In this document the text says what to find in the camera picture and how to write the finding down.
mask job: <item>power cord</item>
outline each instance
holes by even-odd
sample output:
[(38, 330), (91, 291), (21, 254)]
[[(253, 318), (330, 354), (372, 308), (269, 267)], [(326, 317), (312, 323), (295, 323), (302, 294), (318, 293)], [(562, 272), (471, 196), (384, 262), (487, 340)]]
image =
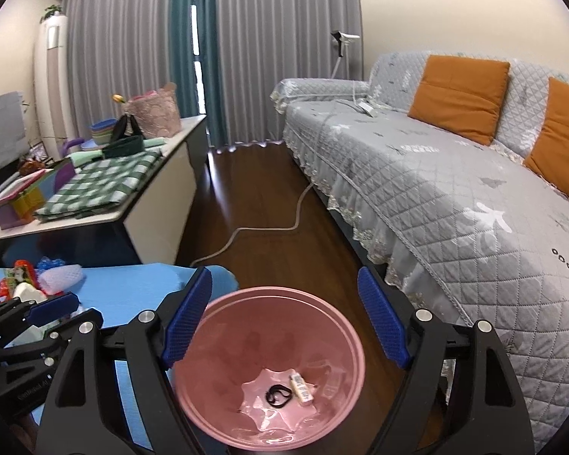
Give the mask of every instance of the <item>power cord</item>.
[[(354, 105), (356, 106), (356, 80), (352, 81), (352, 100), (354, 102)], [(318, 132), (316, 134), (315, 151), (318, 150), (317, 147), (318, 147), (320, 134), (322, 133), (322, 130), (324, 129), (327, 121), (329, 121), (329, 119), (333, 117), (333, 114), (335, 113), (335, 105), (338, 102), (339, 102), (338, 100), (332, 101), (331, 111), (325, 117), (325, 119), (323, 120), (323, 122), (321, 123), (321, 125), (318, 129)], [(301, 216), (301, 212), (302, 212), (303, 199), (308, 194), (308, 191), (310, 191), (310, 188), (312, 188), (312, 182), (310, 182), (310, 184), (306, 187), (306, 189), (302, 192), (302, 194), (299, 196), (299, 198), (297, 200), (297, 209), (295, 212), (295, 224), (293, 224), (293, 226), (291, 226), (291, 227), (238, 227), (234, 230), (234, 232), (232, 233), (232, 236), (230, 236), (230, 239), (228, 240), (228, 242), (225, 244), (225, 246), (223, 248), (221, 248), (219, 251), (216, 251), (215, 253), (211, 253), (210, 255), (203, 256), (202, 258), (195, 259), (192, 263), (190, 263), (190, 267), (194, 267), (198, 263), (205, 261), (205, 260), (208, 260), (210, 258), (213, 258), (214, 256), (221, 255), (230, 246), (232, 246), (232, 243), (234, 242), (236, 236), (238, 235), (238, 233), (240, 233), (242, 231), (295, 231), (295, 229), (297, 229), (299, 227), (299, 221), (300, 221), (300, 216)]]
[(297, 200), (297, 209), (295, 212), (295, 224), (293, 224), (293, 226), (291, 226), (291, 227), (239, 227), (232, 233), (232, 236), (230, 236), (230, 239), (228, 240), (228, 242), (226, 243), (226, 245), (222, 249), (220, 249), (219, 251), (216, 251), (215, 253), (211, 253), (208, 256), (203, 256), (202, 258), (197, 258), (192, 263), (190, 263), (190, 267), (195, 267), (198, 263), (200, 263), (204, 260), (208, 260), (210, 258), (213, 258), (214, 256), (221, 255), (224, 251), (226, 251), (232, 245), (236, 236), (241, 231), (295, 231), (295, 229), (297, 229), (299, 227), (300, 215), (302, 213), (303, 199), (308, 194), (308, 191), (310, 191), (310, 188), (312, 188), (312, 183), (310, 183), (306, 187), (306, 189), (302, 192), (302, 194), (300, 195), (300, 197)]

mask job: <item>wall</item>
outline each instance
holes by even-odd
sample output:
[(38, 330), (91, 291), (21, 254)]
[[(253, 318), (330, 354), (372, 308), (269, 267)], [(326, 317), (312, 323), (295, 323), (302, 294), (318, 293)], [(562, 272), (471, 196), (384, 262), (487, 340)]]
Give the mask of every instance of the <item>wall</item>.
[(360, 0), (365, 78), (381, 53), (466, 51), (569, 73), (569, 10), (562, 0)]
[(6, 0), (0, 9), (0, 94), (23, 93), (27, 138), (40, 138), (34, 106), (34, 43), (43, 10), (61, 0)]

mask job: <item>potted plant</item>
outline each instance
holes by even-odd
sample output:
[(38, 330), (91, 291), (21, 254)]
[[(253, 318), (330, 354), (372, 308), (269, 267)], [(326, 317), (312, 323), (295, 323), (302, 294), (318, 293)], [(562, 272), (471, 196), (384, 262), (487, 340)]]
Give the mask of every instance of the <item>potted plant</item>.
[(51, 5), (51, 6), (47, 6), (44, 9), (44, 15), (42, 16), (42, 18), (40, 19), (40, 22), (44, 22), (46, 19), (49, 19), (50, 17), (52, 17), (53, 15), (60, 15), (63, 13), (63, 7), (61, 5)]

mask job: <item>green checkered cloth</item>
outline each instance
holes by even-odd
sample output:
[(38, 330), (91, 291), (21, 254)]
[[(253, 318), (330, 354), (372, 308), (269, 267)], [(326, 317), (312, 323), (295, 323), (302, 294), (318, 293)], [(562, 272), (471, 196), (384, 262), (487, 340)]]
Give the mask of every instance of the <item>green checkered cloth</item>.
[(36, 216), (41, 221), (51, 221), (113, 209), (135, 191), (159, 158), (159, 153), (145, 151), (91, 162), (38, 209)]

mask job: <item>yellow object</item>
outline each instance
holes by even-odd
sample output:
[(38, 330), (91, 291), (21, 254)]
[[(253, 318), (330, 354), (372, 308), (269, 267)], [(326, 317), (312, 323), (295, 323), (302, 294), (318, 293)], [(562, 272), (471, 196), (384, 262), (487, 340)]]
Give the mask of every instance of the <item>yellow object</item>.
[(408, 116), (490, 145), (508, 86), (509, 68), (508, 62), (433, 54)]
[(550, 77), (544, 126), (523, 164), (569, 197), (569, 84)]
[(34, 184), (24, 191), (20, 197), (13, 200), (12, 206), (20, 219), (27, 220), (32, 217), (34, 210), (39, 209), (45, 203), (46, 199), (41, 191), (41, 185)]

